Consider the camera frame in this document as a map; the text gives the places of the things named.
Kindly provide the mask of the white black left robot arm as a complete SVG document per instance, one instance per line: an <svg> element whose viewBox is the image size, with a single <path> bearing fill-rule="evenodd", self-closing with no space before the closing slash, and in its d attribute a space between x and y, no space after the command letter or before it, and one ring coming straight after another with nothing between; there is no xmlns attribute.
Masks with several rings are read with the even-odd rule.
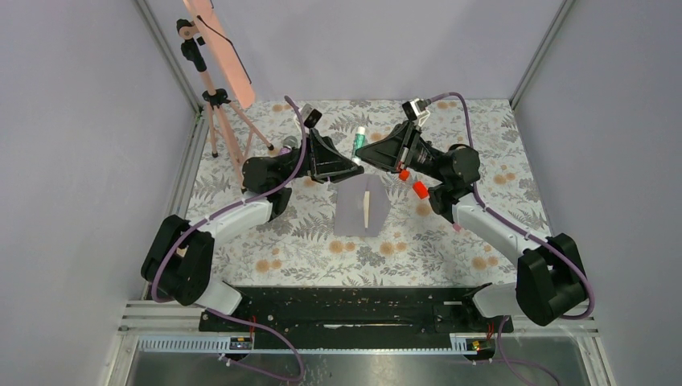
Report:
<svg viewBox="0 0 682 386"><path fill-rule="evenodd" d="M238 289L212 275L215 250L279 217L292 195L287 186L291 180L309 177L316 183L338 183L363 172L316 129L287 153L248 158L242 166L243 195L236 202L194 221L177 215L163 220L141 267L142 277L152 285L152 297L212 309L229 330L242 329L250 311L241 303Z"/></svg>

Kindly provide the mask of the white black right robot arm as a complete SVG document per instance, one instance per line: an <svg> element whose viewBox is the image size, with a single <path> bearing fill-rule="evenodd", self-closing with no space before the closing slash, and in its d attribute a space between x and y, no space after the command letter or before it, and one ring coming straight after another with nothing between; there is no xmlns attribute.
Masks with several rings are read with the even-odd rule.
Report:
<svg viewBox="0 0 682 386"><path fill-rule="evenodd" d="M411 121L397 125L383 140L363 146L356 156L377 169L399 174L414 170L438 181L416 193L429 200L434 213L473 232L516 268L516 280L484 285L461 310L465 327L481 331L494 317L523 314L538 326L558 318L588 317L594 305L575 241L564 233L537 236L486 205L478 193L479 153L467 144L447 151L434 148ZM586 310L570 311L583 302Z"/></svg>

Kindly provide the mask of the grey envelope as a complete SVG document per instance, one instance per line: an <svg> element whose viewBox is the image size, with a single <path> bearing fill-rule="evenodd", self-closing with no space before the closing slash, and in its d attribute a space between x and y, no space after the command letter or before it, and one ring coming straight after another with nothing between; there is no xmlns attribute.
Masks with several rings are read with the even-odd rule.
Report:
<svg viewBox="0 0 682 386"><path fill-rule="evenodd" d="M364 227L364 192L371 192L369 228ZM334 215L336 236L378 237L391 209L379 175L362 174L338 184Z"/></svg>

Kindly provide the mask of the beige letter paper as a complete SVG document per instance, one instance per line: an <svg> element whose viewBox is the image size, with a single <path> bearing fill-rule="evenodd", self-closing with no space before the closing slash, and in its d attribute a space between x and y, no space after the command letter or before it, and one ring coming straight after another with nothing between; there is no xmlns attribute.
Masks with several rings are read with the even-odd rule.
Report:
<svg viewBox="0 0 682 386"><path fill-rule="evenodd" d="M364 227L369 228L370 220L370 204L371 204L371 192L365 191L363 197L363 214L364 214Z"/></svg>

